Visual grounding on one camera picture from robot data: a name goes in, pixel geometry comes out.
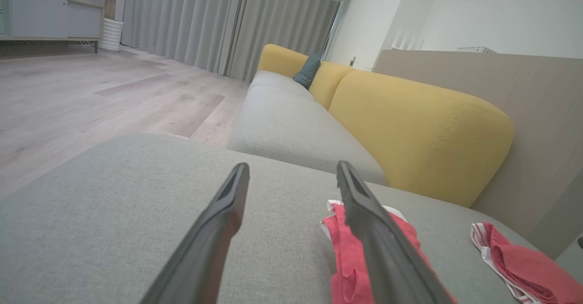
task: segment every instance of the gray sofa cushion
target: gray sofa cushion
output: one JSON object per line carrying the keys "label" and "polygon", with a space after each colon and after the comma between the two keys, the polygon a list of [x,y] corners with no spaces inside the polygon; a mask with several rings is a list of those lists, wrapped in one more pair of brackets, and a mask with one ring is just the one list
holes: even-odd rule
{"label": "gray sofa cushion", "polygon": [[331,173],[347,160],[364,180],[386,184],[377,161],[321,104],[279,88],[250,88],[227,148]]}
{"label": "gray sofa cushion", "polygon": [[[239,233],[227,254],[221,304],[330,303],[331,243],[318,223],[336,177],[154,135],[91,149],[0,201],[0,302],[137,303],[231,168],[250,165]],[[369,184],[414,225],[421,248],[460,303],[516,304],[481,260],[468,208]]]}
{"label": "gray sofa cushion", "polygon": [[315,100],[312,94],[310,94],[310,92],[306,90],[306,88],[304,88],[301,84],[287,76],[279,75],[273,72],[258,71],[253,78],[253,82],[249,86],[249,90],[255,88],[256,86],[278,88],[279,90],[283,90],[285,92],[297,94],[298,96]]}

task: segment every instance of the yellow cushion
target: yellow cushion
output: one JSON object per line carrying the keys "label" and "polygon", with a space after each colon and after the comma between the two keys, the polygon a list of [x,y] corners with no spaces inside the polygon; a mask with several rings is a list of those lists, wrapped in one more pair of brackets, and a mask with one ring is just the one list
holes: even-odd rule
{"label": "yellow cushion", "polygon": [[[293,77],[304,67],[307,59],[308,56],[296,51],[279,45],[268,44],[264,46],[261,52],[257,71],[270,71],[279,75]],[[322,61],[310,86],[310,93],[319,104],[328,109],[338,84],[348,72],[354,70],[352,67],[338,63]]]}
{"label": "yellow cushion", "polygon": [[339,63],[322,61],[310,86],[310,93],[316,101],[328,109],[338,84],[351,71],[355,69]]}
{"label": "yellow cushion", "polygon": [[350,72],[329,112],[375,157],[387,183],[470,206],[506,157],[512,123],[468,94]]}
{"label": "yellow cushion", "polygon": [[265,45],[261,51],[257,71],[270,71],[279,75],[293,77],[302,67],[308,56],[275,44]]}

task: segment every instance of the red towel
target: red towel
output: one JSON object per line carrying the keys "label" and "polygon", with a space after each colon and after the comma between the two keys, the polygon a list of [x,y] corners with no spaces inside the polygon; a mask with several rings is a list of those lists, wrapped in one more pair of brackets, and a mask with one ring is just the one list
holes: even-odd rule
{"label": "red towel", "polygon": [[[363,246],[360,240],[344,223],[344,206],[332,204],[336,215],[326,217],[324,223],[330,232],[334,252],[336,253],[336,274],[332,276],[333,304],[373,304],[373,292],[364,260]],[[415,228],[389,212],[393,220],[407,236],[408,240],[417,249],[425,263],[429,261],[421,252],[421,243],[417,240]]]}
{"label": "red towel", "polygon": [[521,302],[583,304],[583,286],[542,252],[511,244],[487,222],[473,223],[471,236],[485,262],[491,260],[489,265],[496,267],[512,295]]}

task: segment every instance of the dark teal throw pillow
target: dark teal throw pillow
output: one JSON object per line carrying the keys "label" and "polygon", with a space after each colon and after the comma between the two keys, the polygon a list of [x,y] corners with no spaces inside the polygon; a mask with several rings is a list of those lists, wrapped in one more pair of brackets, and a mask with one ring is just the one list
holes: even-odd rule
{"label": "dark teal throw pillow", "polygon": [[293,80],[302,84],[304,88],[309,90],[318,68],[320,68],[320,55],[312,53],[308,57],[308,60],[306,60],[306,63],[304,63],[302,70],[293,76]]}

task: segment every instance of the white plant pot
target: white plant pot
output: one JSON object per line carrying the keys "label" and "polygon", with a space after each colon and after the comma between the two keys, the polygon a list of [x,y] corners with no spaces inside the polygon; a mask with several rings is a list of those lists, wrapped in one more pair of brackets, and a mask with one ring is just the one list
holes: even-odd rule
{"label": "white plant pot", "polygon": [[99,42],[99,48],[105,51],[119,52],[119,41],[123,21],[103,19],[103,41]]}

